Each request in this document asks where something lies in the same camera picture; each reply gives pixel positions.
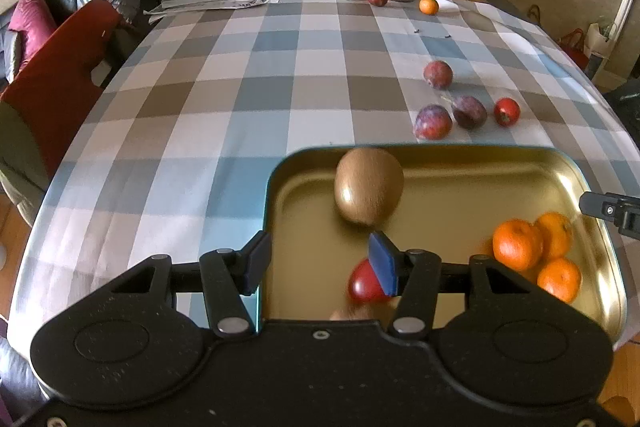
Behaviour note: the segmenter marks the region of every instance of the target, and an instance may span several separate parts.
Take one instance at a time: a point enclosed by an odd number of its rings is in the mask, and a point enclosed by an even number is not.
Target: blue gripper pad
[[[369,234],[369,263],[385,295],[395,297],[398,295],[398,272],[394,252],[387,243],[390,241],[382,232]]]

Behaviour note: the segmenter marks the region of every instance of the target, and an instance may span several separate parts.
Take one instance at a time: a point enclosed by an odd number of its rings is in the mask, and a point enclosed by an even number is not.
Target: red tomato
[[[503,127],[510,127],[520,118],[520,106],[512,98],[501,98],[495,103],[495,121]]]
[[[378,277],[366,258],[351,272],[348,291],[351,299],[358,303],[384,302],[391,298],[382,291]]]

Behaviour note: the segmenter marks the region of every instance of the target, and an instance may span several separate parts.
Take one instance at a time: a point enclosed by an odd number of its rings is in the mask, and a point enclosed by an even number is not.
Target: golden metal tray
[[[612,342],[619,338],[626,318],[620,269],[604,223],[578,209],[588,185],[571,159],[553,149],[516,146],[385,148],[404,169],[402,198],[382,226],[400,250],[422,248],[445,262],[468,263],[471,255],[488,253],[504,220],[533,222],[544,212],[561,212],[575,227],[567,257],[583,274],[572,305]],[[265,216],[273,258],[262,288],[262,317],[328,319],[347,304],[347,281],[367,255],[371,232],[343,220],[335,206],[335,169],[348,150],[303,150],[273,171]],[[463,295],[440,295],[434,327],[463,310]],[[381,319],[391,312],[378,310]]]

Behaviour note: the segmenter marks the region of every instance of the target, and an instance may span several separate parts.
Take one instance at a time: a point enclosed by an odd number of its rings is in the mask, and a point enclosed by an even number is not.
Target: pink pillow
[[[56,30],[56,22],[45,0],[18,0],[9,29],[22,36],[20,71]]]

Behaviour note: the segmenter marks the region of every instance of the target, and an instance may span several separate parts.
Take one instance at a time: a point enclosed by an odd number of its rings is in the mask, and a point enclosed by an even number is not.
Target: purple plum
[[[449,134],[453,122],[447,110],[436,103],[423,107],[415,117],[415,137],[440,140]]]
[[[443,60],[432,60],[424,67],[422,74],[433,89],[447,89],[453,81],[453,70]]]
[[[464,129],[477,129],[486,121],[484,105],[472,96],[457,96],[452,104],[453,118]]]

